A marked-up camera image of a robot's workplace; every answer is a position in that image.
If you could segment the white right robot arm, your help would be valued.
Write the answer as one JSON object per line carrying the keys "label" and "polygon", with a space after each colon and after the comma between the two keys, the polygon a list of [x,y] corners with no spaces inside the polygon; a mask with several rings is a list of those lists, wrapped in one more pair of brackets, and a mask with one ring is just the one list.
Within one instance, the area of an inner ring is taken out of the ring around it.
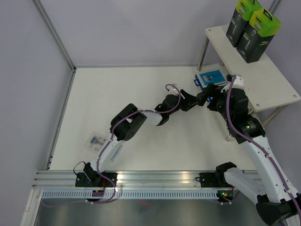
{"label": "white right robot arm", "polygon": [[209,84],[197,95],[198,105],[208,98],[209,110],[221,114],[230,134],[244,149],[262,183],[259,184],[234,163],[227,162],[216,167],[215,181],[220,186],[237,188],[254,204],[265,224],[277,222],[288,226],[301,224],[301,193],[290,183],[270,148],[265,130],[260,122],[249,114],[248,98],[242,89]]}

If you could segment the green black Gillette box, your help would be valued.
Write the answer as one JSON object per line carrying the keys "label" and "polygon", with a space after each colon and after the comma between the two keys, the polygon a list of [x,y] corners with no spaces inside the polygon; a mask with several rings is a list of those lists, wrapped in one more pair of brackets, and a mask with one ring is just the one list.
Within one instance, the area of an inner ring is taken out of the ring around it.
{"label": "green black Gillette box", "polygon": [[264,8],[253,12],[237,46],[237,51],[246,63],[259,61],[281,25],[282,23]]}
{"label": "green black Gillette box", "polygon": [[239,0],[228,26],[226,36],[233,47],[237,47],[253,13],[262,9],[257,0]]}

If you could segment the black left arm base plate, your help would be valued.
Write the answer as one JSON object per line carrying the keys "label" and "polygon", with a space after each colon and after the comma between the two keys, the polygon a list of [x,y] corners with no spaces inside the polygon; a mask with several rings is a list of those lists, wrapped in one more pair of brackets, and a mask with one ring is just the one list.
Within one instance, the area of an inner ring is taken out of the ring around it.
{"label": "black left arm base plate", "polygon": [[117,182],[118,174],[116,172],[105,172],[103,176],[109,178],[113,184],[108,180],[105,179],[98,174],[96,175],[95,179],[89,180],[88,177],[85,175],[84,172],[80,172],[77,174],[75,187],[113,187]]}

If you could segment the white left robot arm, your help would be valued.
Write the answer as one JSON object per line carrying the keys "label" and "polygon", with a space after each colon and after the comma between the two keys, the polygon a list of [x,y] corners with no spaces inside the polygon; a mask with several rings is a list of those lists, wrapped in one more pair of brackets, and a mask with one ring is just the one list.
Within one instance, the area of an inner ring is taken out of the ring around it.
{"label": "white left robot arm", "polygon": [[111,120],[108,139],[100,148],[97,156],[85,163],[83,179],[91,186],[99,186],[103,180],[106,164],[112,161],[121,150],[122,145],[134,137],[143,124],[161,126],[165,124],[171,114],[182,110],[190,110],[197,105],[198,99],[183,89],[168,84],[168,94],[162,103],[154,109],[142,109],[134,104],[128,104],[119,114]]}

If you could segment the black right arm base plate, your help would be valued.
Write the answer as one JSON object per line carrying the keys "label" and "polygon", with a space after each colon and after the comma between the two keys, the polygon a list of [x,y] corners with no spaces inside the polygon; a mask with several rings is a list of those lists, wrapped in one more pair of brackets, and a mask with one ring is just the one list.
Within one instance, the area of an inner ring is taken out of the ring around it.
{"label": "black right arm base plate", "polygon": [[194,180],[200,183],[202,188],[231,188],[241,182],[236,175],[230,172],[203,172],[199,173]]}

